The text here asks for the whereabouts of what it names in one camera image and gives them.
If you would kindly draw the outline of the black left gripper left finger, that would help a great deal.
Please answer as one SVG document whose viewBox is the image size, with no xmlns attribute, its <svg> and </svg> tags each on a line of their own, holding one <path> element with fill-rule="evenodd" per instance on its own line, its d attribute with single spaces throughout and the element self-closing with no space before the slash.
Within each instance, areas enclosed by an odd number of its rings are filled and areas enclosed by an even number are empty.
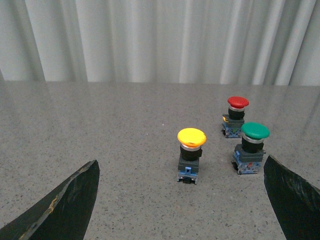
<svg viewBox="0 0 320 240">
<path fill-rule="evenodd" d="M 97 160 L 89 161 L 0 230 L 2 240 L 82 240 L 96 202 Z"/>
</svg>

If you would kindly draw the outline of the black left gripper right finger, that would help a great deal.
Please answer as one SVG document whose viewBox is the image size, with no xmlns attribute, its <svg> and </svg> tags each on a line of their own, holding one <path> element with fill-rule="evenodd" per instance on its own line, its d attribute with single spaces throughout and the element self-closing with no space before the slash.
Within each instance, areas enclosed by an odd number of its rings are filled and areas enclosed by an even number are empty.
<svg viewBox="0 0 320 240">
<path fill-rule="evenodd" d="M 273 156 L 266 159 L 264 185 L 287 240 L 320 238 L 320 190 Z"/>
</svg>

